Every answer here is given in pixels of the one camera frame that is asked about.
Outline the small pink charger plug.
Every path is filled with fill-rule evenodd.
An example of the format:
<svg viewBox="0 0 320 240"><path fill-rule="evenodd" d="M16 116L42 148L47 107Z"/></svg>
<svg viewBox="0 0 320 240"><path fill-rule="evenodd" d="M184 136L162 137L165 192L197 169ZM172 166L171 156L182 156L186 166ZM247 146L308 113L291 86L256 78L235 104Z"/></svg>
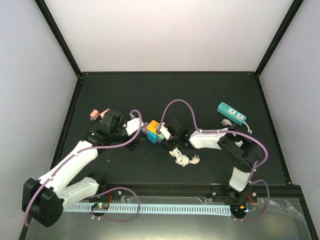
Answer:
<svg viewBox="0 0 320 240"><path fill-rule="evenodd" d="M98 117L100 116L100 113L98 110L94 109L91 113L90 113L90 120L91 121L95 121L98 119Z"/></svg>

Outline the blue cube socket adapter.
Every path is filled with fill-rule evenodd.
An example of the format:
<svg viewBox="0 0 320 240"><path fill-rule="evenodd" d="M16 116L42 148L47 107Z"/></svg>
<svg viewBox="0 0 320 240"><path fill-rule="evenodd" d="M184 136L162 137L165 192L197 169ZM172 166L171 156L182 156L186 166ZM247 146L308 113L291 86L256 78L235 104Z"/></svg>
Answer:
<svg viewBox="0 0 320 240"><path fill-rule="evenodd" d="M152 132L152 131L148 131L147 132L147 139L152 142L153 144L157 143L158 141L158 136L156 133Z"/></svg>

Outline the black front rail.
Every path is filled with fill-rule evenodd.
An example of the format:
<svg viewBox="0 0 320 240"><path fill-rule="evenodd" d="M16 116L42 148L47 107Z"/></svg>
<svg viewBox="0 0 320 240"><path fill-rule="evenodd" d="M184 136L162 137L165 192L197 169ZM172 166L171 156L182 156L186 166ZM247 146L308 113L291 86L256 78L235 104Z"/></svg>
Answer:
<svg viewBox="0 0 320 240"><path fill-rule="evenodd" d="M303 192L298 185L268 185L263 183L247 185L238 192L226 184L213 185L132 185L118 187L107 193L107 184L81 183L70 185L65 189L56 190L58 198L68 203L77 203L82 200L105 202L109 199L124 201L125 198L133 197L199 197L211 199L221 203L246 203L249 200L257 202L258 198L298 198L303 199Z"/></svg>

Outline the teal power strip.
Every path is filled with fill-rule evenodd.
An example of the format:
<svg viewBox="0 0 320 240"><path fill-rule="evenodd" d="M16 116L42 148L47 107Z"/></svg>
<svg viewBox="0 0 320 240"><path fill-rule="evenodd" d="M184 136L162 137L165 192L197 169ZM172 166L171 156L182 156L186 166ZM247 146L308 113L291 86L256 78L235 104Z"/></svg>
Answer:
<svg viewBox="0 0 320 240"><path fill-rule="evenodd" d="M233 122L242 125L247 117L242 114L241 112L235 110L233 107L229 106L225 102L221 102L218 107L217 111L227 117L229 120L232 120Z"/></svg>

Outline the right circuit board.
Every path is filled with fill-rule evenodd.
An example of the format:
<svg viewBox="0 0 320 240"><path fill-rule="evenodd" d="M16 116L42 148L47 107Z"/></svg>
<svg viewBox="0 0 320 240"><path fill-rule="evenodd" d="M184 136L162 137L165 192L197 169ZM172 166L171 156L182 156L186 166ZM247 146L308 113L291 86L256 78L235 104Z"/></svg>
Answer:
<svg viewBox="0 0 320 240"><path fill-rule="evenodd" d="M255 204L246 204L246 205L231 205L230 211L235 213L248 213L255 211L257 206Z"/></svg>

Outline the left black frame post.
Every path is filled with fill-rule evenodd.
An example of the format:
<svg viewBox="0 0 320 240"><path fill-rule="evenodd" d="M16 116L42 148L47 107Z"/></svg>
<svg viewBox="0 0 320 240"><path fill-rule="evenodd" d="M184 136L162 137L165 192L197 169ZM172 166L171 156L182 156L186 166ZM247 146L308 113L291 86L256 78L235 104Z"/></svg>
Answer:
<svg viewBox="0 0 320 240"><path fill-rule="evenodd" d="M51 32L53 33L55 39L57 40L62 52L67 58L71 68L73 69L75 75L78 77L82 74L65 38L63 37L51 11L49 10L46 2L44 0L34 0L38 9L40 10L42 16L44 17L47 25L49 26Z"/></svg>

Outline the left circuit board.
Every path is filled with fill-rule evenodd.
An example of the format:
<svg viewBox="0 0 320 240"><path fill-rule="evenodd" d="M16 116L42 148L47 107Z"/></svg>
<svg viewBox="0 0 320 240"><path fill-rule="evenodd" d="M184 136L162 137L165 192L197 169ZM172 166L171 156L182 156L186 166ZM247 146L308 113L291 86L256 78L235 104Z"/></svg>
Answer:
<svg viewBox="0 0 320 240"><path fill-rule="evenodd" d="M109 209L109 203L95 203L91 206L93 211L107 211Z"/></svg>

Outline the right black frame post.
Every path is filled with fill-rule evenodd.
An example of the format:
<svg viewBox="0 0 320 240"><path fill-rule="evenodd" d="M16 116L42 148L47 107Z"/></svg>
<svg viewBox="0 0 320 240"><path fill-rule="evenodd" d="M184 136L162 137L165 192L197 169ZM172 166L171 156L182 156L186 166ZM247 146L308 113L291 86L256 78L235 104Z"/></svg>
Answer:
<svg viewBox="0 0 320 240"><path fill-rule="evenodd" d="M290 24L298 13L300 7L302 6L304 0L293 0L288 11L286 12L283 20L281 21L275 35L273 36L266 52L264 53L258 67L255 70L255 75L260 77L263 73L265 67L267 66L269 60L271 59L273 53L277 49L279 43L281 42L283 36L288 30Z"/></svg>

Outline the pink cube socket adapter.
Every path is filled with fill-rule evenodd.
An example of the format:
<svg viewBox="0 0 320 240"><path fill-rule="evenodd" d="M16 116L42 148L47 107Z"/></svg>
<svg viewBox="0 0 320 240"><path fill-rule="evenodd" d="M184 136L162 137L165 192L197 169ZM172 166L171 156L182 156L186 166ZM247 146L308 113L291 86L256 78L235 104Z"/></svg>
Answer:
<svg viewBox="0 0 320 240"><path fill-rule="evenodd" d="M100 118L103 119L104 118L104 115L109 111L110 109L106 109L104 111L102 111L99 115L100 115Z"/></svg>

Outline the green plug adapter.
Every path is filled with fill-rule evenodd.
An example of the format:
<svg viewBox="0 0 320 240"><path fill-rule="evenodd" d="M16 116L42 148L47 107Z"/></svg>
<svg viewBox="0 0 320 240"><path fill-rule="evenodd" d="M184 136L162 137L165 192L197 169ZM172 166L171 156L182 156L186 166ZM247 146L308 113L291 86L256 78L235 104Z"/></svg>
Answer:
<svg viewBox="0 0 320 240"><path fill-rule="evenodd" d="M165 139L165 136L162 133L158 133L157 134L157 138L158 138L159 141L162 141L162 140Z"/></svg>

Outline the circuit board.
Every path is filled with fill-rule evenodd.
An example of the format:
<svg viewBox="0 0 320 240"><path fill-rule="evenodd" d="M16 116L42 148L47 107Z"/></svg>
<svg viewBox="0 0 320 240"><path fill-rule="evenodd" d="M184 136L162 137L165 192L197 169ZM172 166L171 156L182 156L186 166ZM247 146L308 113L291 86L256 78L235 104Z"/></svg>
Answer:
<svg viewBox="0 0 320 240"><path fill-rule="evenodd" d="M255 211L257 206L255 204L246 204L246 205L231 205L230 211L235 213L248 213Z"/></svg>
<svg viewBox="0 0 320 240"><path fill-rule="evenodd" d="M109 209L109 203L95 203L91 206L93 211L107 211Z"/></svg>

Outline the black frame post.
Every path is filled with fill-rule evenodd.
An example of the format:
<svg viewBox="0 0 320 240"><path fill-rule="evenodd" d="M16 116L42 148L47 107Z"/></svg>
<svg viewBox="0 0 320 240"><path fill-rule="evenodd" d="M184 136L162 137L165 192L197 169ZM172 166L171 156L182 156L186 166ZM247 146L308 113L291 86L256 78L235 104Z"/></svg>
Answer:
<svg viewBox="0 0 320 240"><path fill-rule="evenodd" d="M78 77L82 74L65 38L63 37L51 11L49 10L46 2L44 0L34 0L38 9L40 10L42 16L44 17L47 25L49 26L51 32L53 33L55 39L57 40L62 52L67 58L71 68L73 69L75 75Z"/></svg>
<svg viewBox="0 0 320 240"><path fill-rule="evenodd" d="M277 49L279 43L281 42L283 36L288 30L290 24L298 13L300 7L302 6L304 0L293 0L288 11L286 12L283 20L281 21L275 35L273 36L266 52L264 53L258 67L255 70L255 75L260 77L263 73L265 67L267 66L269 60L271 59L273 53Z"/></svg>

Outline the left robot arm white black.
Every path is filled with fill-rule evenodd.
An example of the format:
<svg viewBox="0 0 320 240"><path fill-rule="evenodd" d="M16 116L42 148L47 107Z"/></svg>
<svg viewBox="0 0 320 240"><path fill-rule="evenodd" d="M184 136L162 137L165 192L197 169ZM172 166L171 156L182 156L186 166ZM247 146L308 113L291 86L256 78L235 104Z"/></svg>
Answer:
<svg viewBox="0 0 320 240"><path fill-rule="evenodd" d="M25 226L31 227L28 218L33 218L50 227L73 204L84 199L103 199L109 193L103 178L92 173L75 184L70 184L71 180L103 150L131 144L143 124L142 115L136 109L128 116L108 110L59 164L38 179L29 178L22 192Z"/></svg>

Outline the yellow cube socket adapter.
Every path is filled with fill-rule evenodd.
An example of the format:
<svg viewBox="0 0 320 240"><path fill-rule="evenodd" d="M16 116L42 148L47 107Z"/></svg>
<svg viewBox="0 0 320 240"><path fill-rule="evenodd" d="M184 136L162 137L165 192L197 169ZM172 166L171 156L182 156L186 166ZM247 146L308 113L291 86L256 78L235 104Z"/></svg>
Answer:
<svg viewBox="0 0 320 240"><path fill-rule="evenodd" d="M157 133L159 123L156 120L152 120L146 127L146 129L150 132Z"/></svg>

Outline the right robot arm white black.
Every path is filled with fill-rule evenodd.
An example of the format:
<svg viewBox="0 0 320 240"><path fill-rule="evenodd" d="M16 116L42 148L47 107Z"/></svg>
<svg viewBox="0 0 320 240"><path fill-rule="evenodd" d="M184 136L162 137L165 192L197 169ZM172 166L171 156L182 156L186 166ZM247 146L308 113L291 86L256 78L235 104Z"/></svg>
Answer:
<svg viewBox="0 0 320 240"><path fill-rule="evenodd" d="M188 157L178 147L186 149L216 149L225 151L228 159L232 161L233 169L226 188L226 197L232 202L240 201L246 195L246 187L251 182L253 173L257 169L259 161L268 157L268 151L251 133L237 123L227 124L218 130L187 130L176 119L165 124L160 129L164 136L161 141L169 149L169 154L175 158L175 162L182 167L189 164L198 164L200 156L195 154Z"/></svg>

